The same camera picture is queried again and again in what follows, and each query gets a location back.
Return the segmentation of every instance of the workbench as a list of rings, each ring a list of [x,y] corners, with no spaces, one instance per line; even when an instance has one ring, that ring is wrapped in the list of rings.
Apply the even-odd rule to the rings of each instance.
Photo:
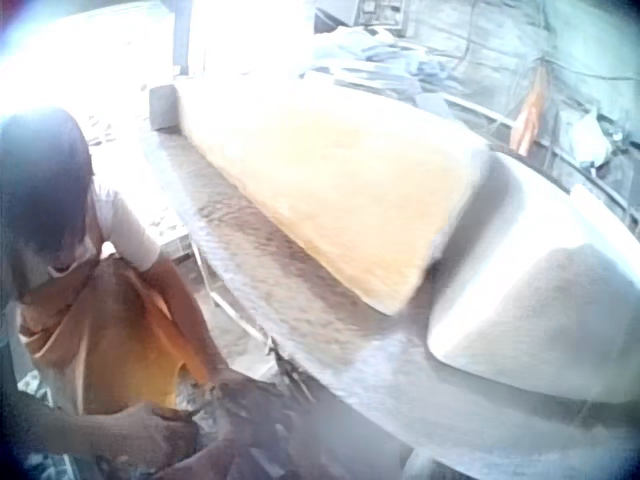
[[[385,316],[342,287],[185,137],[145,132],[141,141],[193,242],[244,314],[296,364],[400,440],[491,478],[563,471],[590,477],[633,454],[629,432],[601,419],[585,422],[579,402],[437,361],[424,346],[428,282],[401,314]]]

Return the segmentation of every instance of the hand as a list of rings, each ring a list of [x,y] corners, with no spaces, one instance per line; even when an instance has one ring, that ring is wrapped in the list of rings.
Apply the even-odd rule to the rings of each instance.
[[[101,422],[96,450],[118,463],[157,470],[195,451],[198,430],[187,412],[140,403]]]

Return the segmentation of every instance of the orange cloth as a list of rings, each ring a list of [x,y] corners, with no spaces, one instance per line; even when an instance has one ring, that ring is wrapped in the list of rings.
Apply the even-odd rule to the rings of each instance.
[[[115,413],[140,401],[173,406],[179,368],[199,382],[203,365],[160,296],[122,259],[99,260],[102,238],[88,219],[96,258],[22,296],[20,336],[58,406]]]

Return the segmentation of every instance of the man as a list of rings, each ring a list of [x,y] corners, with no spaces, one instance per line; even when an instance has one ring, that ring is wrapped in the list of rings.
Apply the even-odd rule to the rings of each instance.
[[[152,469],[193,453],[195,424],[168,408],[178,368],[186,364],[201,383],[242,376],[220,355],[172,262],[124,199],[93,178],[88,145],[66,111],[4,122],[0,208],[0,309],[19,304],[21,340],[59,407],[17,391],[0,334],[3,433],[26,450]],[[119,257],[102,258],[106,241]]]

